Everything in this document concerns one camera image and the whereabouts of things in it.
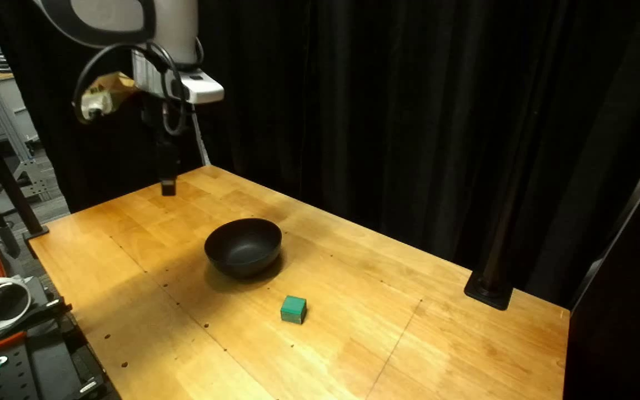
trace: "green block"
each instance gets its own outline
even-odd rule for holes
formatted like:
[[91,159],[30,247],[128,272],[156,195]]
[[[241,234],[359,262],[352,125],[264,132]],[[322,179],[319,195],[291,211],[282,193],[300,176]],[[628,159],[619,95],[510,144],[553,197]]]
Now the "green block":
[[283,306],[280,307],[280,319],[283,321],[302,324],[305,314],[308,312],[305,299],[295,296],[286,296]]

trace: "metal pole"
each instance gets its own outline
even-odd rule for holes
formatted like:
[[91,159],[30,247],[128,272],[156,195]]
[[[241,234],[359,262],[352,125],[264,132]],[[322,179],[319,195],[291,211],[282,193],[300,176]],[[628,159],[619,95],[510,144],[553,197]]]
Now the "metal pole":
[[41,223],[38,222],[38,218],[36,218],[31,206],[26,202],[26,197],[24,197],[21,192],[21,188],[18,186],[18,183],[16,183],[16,180],[13,179],[13,175],[10,170],[8,170],[7,163],[4,161],[1,154],[0,184],[2,184],[3,189],[7,192],[8,198],[16,208],[16,212],[21,216],[23,224],[26,225],[28,236],[25,235],[24,238],[29,239],[47,233],[48,228],[41,226]]

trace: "table surface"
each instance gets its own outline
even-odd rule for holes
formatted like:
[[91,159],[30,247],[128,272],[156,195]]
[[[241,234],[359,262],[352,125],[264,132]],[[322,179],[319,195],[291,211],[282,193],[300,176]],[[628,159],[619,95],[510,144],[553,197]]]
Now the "table surface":
[[[279,271],[238,283],[203,244],[252,216],[283,231]],[[48,228],[31,245],[122,398],[562,398],[566,309],[485,306],[467,269],[216,167]]]

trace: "cable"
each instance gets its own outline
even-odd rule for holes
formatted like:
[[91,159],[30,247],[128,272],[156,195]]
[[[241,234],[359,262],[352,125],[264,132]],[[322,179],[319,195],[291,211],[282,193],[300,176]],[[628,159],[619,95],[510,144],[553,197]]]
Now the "cable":
[[[86,63],[86,66],[84,66],[83,71],[81,71],[81,75],[78,76],[78,82],[76,83],[76,89],[73,91],[73,111],[76,114],[76,118],[78,118],[78,121],[81,124],[90,124],[91,120],[90,119],[86,119],[85,116],[83,116],[82,113],[82,107],[81,107],[81,99],[83,96],[83,92],[84,92],[84,85],[86,84],[86,79],[87,76],[91,73],[92,68],[97,64],[98,61],[100,61],[101,58],[103,58],[104,56],[106,56],[108,53],[112,52],[112,51],[116,51],[119,49],[127,49],[127,50],[132,50],[132,51],[139,51],[139,53],[141,53],[146,60],[150,61],[150,63],[152,63],[153,66],[155,66],[155,68],[157,69],[157,71],[162,75],[162,93],[164,96],[164,100],[165,100],[165,105],[166,107],[170,107],[171,106],[171,101],[172,98],[169,95],[168,91],[167,91],[167,80],[165,79],[165,70],[162,68],[162,65],[160,63],[158,63],[157,58],[162,58],[165,61],[165,64],[167,64],[166,66],[171,69],[175,80],[177,81],[177,83],[181,86],[181,76],[179,73],[179,70],[174,62],[174,60],[171,58],[171,56],[169,55],[169,53],[167,53],[167,50],[165,50],[162,46],[158,45],[157,43],[154,43],[153,41],[148,41],[147,42],[148,46],[152,46],[154,47],[159,54],[154,53],[153,51],[147,50],[145,48],[141,48],[139,47],[137,44],[132,44],[132,43],[115,43],[112,44],[110,46],[107,46],[106,48],[102,49],[101,51],[99,51],[98,53],[96,53],[95,56],[93,56],[93,58],[91,58],[91,60],[89,60]],[[179,110],[179,122],[177,123],[177,126],[175,127],[175,129],[171,129],[168,123],[168,110],[165,109],[163,107],[163,117],[162,117],[162,121],[163,121],[163,125],[165,130],[167,131],[168,134],[172,135],[172,136],[179,136],[181,134],[181,132],[185,129],[186,124],[186,116],[187,116],[187,112],[186,109],[184,107],[184,104],[182,104],[182,106],[180,107]]]

